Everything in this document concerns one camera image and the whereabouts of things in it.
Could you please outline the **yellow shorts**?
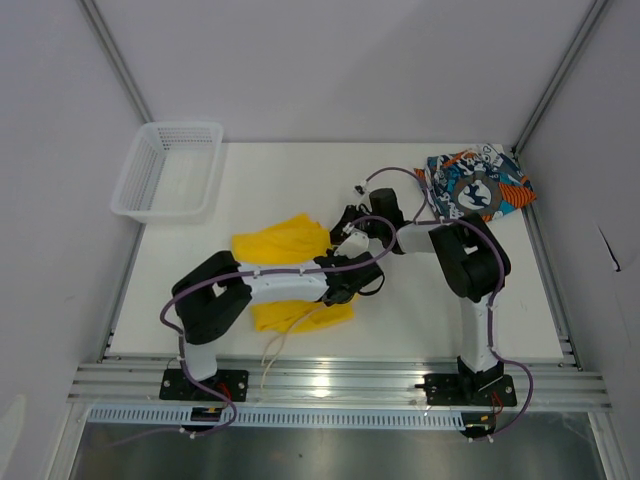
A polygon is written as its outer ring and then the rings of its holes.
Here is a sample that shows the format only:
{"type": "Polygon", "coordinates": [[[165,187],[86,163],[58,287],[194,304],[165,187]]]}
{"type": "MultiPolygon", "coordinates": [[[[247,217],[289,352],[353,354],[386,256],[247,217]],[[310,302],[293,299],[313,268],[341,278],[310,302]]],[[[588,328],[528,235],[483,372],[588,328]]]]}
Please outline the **yellow shorts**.
{"type": "MultiPolygon", "coordinates": [[[[239,261],[276,265],[302,263],[322,256],[331,247],[331,241],[325,227],[302,213],[259,232],[237,234],[232,237],[231,246],[239,261]]],[[[273,340],[280,343],[272,356],[267,352],[262,355],[261,384],[265,383],[290,335],[320,331],[355,317],[350,303],[327,307],[302,300],[258,304],[250,311],[255,329],[275,332],[277,336],[273,340]]]]}

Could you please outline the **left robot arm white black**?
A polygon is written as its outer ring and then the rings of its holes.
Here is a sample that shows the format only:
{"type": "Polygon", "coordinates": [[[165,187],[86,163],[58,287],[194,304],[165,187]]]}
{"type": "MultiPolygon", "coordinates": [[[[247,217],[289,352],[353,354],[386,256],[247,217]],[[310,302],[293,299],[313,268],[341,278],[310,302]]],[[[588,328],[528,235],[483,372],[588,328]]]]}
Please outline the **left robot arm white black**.
{"type": "Polygon", "coordinates": [[[169,306],[180,320],[181,356],[186,366],[182,388],[197,400],[217,387],[215,342],[249,307],[282,301],[343,305],[384,279],[374,257],[326,254],[298,264],[240,262],[220,251],[172,288],[169,306]]]}

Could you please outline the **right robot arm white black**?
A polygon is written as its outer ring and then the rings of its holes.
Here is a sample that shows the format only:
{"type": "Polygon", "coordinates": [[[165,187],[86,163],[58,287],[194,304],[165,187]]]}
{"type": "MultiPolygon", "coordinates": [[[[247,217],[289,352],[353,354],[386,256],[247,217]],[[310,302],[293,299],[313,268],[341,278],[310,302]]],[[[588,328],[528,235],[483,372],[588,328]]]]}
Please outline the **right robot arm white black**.
{"type": "Polygon", "coordinates": [[[446,284],[460,300],[461,353],[454,388],[468,403],[479,403],[505,379],[505,361],[495,351],[497,297],[511,272],[510,260],[482,218],[409,221],[391,188],[369,194],[368,205],[348,205],[330,230],[343,246],[355,228],[397,255],[433,253],[446,284]]]}

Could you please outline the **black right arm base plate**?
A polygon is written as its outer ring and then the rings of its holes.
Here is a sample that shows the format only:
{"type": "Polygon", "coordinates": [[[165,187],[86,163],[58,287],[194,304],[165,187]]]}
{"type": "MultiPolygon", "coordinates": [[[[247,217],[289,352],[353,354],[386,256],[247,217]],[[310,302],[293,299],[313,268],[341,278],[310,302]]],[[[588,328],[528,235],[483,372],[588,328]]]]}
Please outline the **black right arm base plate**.
{"type": "Polygon", "coordinates": [[[431,373],[414,385],[421,390],[430,406],[490,407],[517,405],[517,395],[510,375],[503,375],[485,386],[475,386],[459,374],[431,373]]]}

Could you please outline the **colourful patterned shorts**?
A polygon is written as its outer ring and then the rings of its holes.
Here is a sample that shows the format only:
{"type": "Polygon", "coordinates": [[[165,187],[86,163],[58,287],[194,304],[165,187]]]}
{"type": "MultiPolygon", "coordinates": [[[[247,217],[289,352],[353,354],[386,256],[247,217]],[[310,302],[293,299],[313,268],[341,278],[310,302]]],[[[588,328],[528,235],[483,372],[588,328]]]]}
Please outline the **colourful patterned shorts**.
{"type": "Polygon", "coordinates": [[[414,173],[426,186],[427,202],[439,219],[477,214],[488,223],[536,200],[515,160],[493,144],[430,156],[414,173]]]}

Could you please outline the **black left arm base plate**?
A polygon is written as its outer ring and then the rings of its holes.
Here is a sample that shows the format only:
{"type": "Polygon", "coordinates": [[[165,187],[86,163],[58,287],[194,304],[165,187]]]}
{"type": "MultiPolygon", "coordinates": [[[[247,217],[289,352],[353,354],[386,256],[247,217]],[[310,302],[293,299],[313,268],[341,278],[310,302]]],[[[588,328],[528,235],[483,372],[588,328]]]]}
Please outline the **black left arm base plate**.
{"type": "MultiPolygon", "coordinates": [[[[200,383],[232,400],[245,402],[248,389],[247,370],[221,369],[200,383]]],[[[159,390],[159,398],[167,401],[218,401],[218,398],[190,382],[182,369],[166,369],[159,390]]]]}

